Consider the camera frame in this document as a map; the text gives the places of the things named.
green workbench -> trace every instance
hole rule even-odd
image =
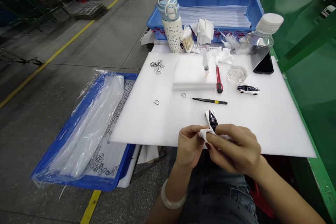
[[[321,12],[332,0],[260,0],[265,13],[285,19],[273,35],[271,54],[310,136],[317,158],[291,158],[300,194],[336,223],[336,11]]]

blue plastic crate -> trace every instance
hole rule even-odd
[[[135,73],[116,73],[118,75],[123,75],[124,80],[133,80],[135,81],[138,77],[138,74]],[[93,190],[102,190],[102,191],[112,191],[114,188],[117,187],[118,182],[120,179],[125,177],[128,167],[130,165],[130,161],[132,160],[132,156],[134,153],[135,145],[134,144],[127,144],[126,149],[124,151],[124,155],[121,159],[119,169],[115,178],[101,178],[98,176],[89,176],[85,175],[79,180],[70,180],[67,182],[56,182],[58,179],[58,174],[44,174],[44,171],[48,165],[49,160],[52,158],[66,143],[69,139],[70,135],[72,134],[73,130],[75,129],[77,123],[82,118],[85,111],[88,109],[89,105],[91,104],[92,100],[95,98],[99,88],[104,84],[105,75],[100,75],[95,83],[92,85],[91,89],[87,92],[86,96],[83,98],[81,103],[78,106],[76,112],[67,120],[59,134],[57,135],[54,142],[51,144],[49,149],[46,151],[36,168],[31,174],[31,178],[36,182],[42,183],[58,183],[58,184],[67,184],[70,186],[88,188]]]
[[[251,22],[250,27],[232,27],[232,26],[215,26],[215,32],[213,34],[212,42],[221,42],[223,36],[218,31],[218,29],[223,32],[225,35],[232,33],[235,37],[241,38],[244,37],[250,30],[253,31],[256,29],[257,23],[264,15],[264,10],[261,6],[259,0],[177,0],[180,6],[183,7],[192,7],[192,6],[204,6],[204,5],[242,5],[247,6],[246,16]],[[156,6],[152,15],[147,21],[147,26],[155,34],[155,37],[158,40],[166,40],[165,29],[163,28],[161,14]]]

concrete floor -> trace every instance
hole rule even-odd
[[[99,0],[109,5],[114,0]],[[0,223],[79,223],[92,190],[47,185],[30,174],[76,107],[93,67],[139,73],[148,54],[139,39],[157,0],[119,0],[15,95],[0,113]],[[72,10],[75,2],[68,4]],[[87,20],[57,14],[44,33],[1,34],[1,47],[45,62],[77,34]],[[36,65],[13,63],[0,72],[3,100]],[[143,223],[167,175],[168,159],[128,188],[103,192],[90,223]]]

white plastic sheet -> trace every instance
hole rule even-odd
[[[124,93],[124,77],[105,76],[102,89],[90,104],[73,133],[52,159],[46,172],[80,178],[103,138],[106,127]]]
[[[180,6],[179,13],[182,24],[189,25],[198,22],[199,19],[208,19],[214,26],[249,27],[251,22],[245,16],[247,6]]]

syringe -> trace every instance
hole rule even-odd
[[[202,61],[202,66],[204,67],[204,72],[206,75],[209,73],[209,60],[207,57],[207,52],[208,50],[206,49],[201,49],[201,54],[203,55],[203,61]]]

